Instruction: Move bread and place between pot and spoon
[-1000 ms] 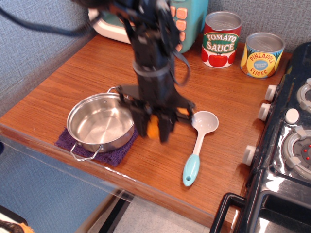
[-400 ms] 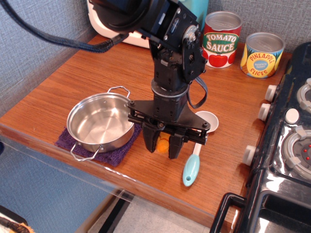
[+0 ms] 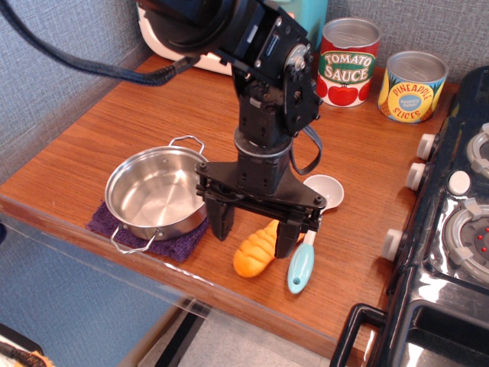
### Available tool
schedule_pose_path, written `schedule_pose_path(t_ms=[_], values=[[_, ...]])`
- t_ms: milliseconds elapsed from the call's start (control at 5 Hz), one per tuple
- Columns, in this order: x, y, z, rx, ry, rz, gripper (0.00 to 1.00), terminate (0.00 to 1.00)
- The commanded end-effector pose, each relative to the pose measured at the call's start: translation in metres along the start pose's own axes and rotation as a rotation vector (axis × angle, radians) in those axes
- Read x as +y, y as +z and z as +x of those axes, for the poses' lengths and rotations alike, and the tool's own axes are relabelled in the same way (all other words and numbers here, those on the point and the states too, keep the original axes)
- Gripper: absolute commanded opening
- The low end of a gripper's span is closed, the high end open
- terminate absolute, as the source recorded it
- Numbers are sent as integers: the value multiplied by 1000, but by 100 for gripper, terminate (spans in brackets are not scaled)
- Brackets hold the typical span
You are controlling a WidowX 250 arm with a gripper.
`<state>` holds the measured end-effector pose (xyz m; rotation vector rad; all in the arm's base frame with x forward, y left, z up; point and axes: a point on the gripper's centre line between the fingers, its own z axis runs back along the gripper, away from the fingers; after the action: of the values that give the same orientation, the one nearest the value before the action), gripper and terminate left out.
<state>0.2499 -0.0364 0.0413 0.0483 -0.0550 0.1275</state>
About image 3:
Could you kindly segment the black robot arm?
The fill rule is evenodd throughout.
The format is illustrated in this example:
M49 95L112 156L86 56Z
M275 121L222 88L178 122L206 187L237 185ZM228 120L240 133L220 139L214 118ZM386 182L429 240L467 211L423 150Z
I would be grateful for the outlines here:
M196 166L210 226L225 239L236 209L278 221L274 254L286 258L300 234L319 228L326 201L300 177L293 142L313 142L321 99L311 76L314 57L306 30L272 1L142 1L156 38L185 61L215 54L230 64L239 104L235 162Z

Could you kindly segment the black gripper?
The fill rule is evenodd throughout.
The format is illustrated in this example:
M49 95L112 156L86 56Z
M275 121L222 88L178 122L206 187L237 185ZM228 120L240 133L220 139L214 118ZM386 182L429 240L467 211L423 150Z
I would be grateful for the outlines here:
M196 165L197 192L206 203L212 233L220 241L228 237L235 208L278 219L274 256L287 258L302 232L319 230L325 198L294 176L291 143L273 149L236 147L235 162Z

